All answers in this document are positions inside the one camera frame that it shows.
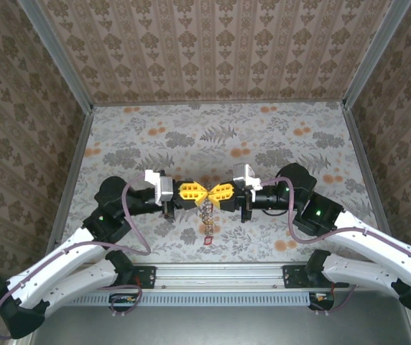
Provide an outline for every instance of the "patterned floor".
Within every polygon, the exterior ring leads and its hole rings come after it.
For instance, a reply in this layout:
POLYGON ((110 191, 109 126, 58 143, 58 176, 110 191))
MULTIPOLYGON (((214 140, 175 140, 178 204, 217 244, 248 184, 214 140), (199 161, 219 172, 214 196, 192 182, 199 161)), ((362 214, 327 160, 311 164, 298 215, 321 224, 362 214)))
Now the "patterned floor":
MULTIPOLYGON (((342 203, 376 226, 359 164, 339 103, 207 104, 104 107, 95 119, 80 169, 64 239, 96 207, 101 182, 112 175, 129 180, 145 169, 165 169, 175 179, 193 178, 213 187, 248 162, 265 180, 289 162, 318 179, 316 191, 342 203)), ((140 183, 136 188, 148 185, 140 183)), ((287 216, 215 210, 214 240, 204 246, 201 211, 177 211, 174 224, 159 215, 138 216, 153 253, 135 262, 305 261, 314 248, 353 256, 328 242, 302 246, 287 232, 287 216)), ((121 243, 140 247, 129 232, 121 243)))

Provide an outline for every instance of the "metal chain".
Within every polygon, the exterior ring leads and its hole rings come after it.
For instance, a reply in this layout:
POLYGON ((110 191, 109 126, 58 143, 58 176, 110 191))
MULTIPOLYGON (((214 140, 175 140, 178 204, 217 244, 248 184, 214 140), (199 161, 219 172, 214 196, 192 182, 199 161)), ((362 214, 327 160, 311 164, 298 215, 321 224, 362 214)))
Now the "metal chain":
POLYGON ((208 199, 204 200, 201 211, 202 211, 201 212, 202 221, 203 221, 203 224, 205 225, 204 244, 208 246, 212 244, 212 240, 213 240, 213 204, 211 203, 210 200, 208 199))

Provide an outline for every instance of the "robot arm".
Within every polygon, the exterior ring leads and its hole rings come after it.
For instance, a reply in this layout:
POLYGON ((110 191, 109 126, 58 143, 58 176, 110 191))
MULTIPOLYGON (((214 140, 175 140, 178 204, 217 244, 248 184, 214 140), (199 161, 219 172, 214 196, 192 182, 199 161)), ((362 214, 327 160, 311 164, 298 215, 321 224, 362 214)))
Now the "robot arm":
MULTIPOLYGON (((297 163, 283 167, 277 177, 288 178, 293 184, 296 214, 289 221, 299 230, 342 244, 374 261, 351 260, 315 250, 305 266, 312 288, 322 281, 362 285, 393 295, 411 309, 410 245, 366 225, 341 205, 314 192, 317 180, 297 163), (353 231, 337 231, 342 228, 353 228, 353 231)), ((264 185, 245 164, 235 167, 232 181, 210 191, 192 180, 174 181, 163 171, 147 170, 145 180, 154 187, 130 188, 125 197, 133 216, 162 212, 165 219, 171 221, 175 209, 195 208, 206 198, 221 210, 240 210, 242 222, 251 219, 253 209, 285 211, 290 207, 291 190, 287 183, 276 178, 271 181, 274 185, 264 185)), ((116 244, 131 230, 124 218, 122 192, 125 187, 121 178, 107 178, 95 195, 98 208, 64 244, 23 273, 8 280, 0 278, 0 301, 3 300, 0 314, 14 339, 33 332, 45 317, 80 295, 109 285, 129 283, 134 265, 120 250, 108 253, 105 259, 86 270, 69 275, 84 262, 102 258, 110 247, 107 244, 116 244), (83 242, 87 245, 68 250, 70 245, 83 242), (61 256, 48 263, 58 254, 61 256), (47 269, 29 277, 45 265, 47 269)), ((315 239, 301 241, 312 243, 315 239)))
MULTIPOLYGON (((357 284, 393 295, 411 309, 409 244, 374 229, 351 212, 345 211, 343 206, 314 192, 317 180, 297 163, 283 167, 277 177, 288 178, 293 184, 296 212, 293 224, 304 234, 318 237, 301 239, 301 243, 325 239, 351 248, 373 261, 351 260, 315 250, 305 268, 313 287, 321 280, 357 284)), ((225 185, 230 185, 228 188, 233 193, 220 195, 214 205, 231 212, 240 209, 242 222, 251 218, 253 209, 289 208, 288 184, 279 182, 276 178, 274 185, 263 185, 259 179, 254 178, 253 171, 248 167, 237 166, 233 181, 216 186, 214 190, 220 190, 220 186, 225 185)))

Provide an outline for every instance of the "floral wallpaper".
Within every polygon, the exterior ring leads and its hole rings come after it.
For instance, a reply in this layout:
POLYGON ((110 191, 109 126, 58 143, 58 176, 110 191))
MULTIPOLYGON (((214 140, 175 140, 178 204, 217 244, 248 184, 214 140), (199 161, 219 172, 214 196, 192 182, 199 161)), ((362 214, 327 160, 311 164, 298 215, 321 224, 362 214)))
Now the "floral wallpaper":
POLYGON ((391 230, 411 243, 411 7, 353 113, 391 230))
POLYGON ((21 7, 0 0, 0 275, 44 255, 82 122, 21 7))
POLYGON ((390 0, 40 0, 95 104, 340 99, 390 0))
MULTIPOLYGON (((145 169, 165 169, 176 180, 193 178, 207 188, 232 179, 233 165, 249 163, 263 180, 299 162, 318 179, 316 190, 376 226, 359 164, 339 106, 334 103, 248 103, 101 107, 80 168, 65 240, 97 206, 93 196, 107 177, 130 180, 145 169)), ((136 189, 150 185, 140 182, 136 189)), ((314 248, 348 256, 328 242, 300 246, 287 232, 287 216, 254 211, 241 224, 240 212, 210 205, 176 211, 173 224, 159 214, 136 216, 152 247, 135 262, 305 261, 314 248), (213 219, 213 242, 204 245, 213 219)), ((122 244, 138 247, 129 232, 122 244)))

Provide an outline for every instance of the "wall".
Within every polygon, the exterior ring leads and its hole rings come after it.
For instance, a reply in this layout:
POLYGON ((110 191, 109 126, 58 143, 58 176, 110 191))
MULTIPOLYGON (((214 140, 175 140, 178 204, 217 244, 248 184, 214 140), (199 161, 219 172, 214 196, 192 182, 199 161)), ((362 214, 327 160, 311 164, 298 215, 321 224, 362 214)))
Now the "wall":
POLYGON ((353 113, 393 234, 411 243, 411 7, 353 113))
POLYGON ((0 0, 0 275, 44 254, 82 121, 25 13, 0 0))
POLYGON ((96 104, 340 99, 389 0, 40 0, 96 104))

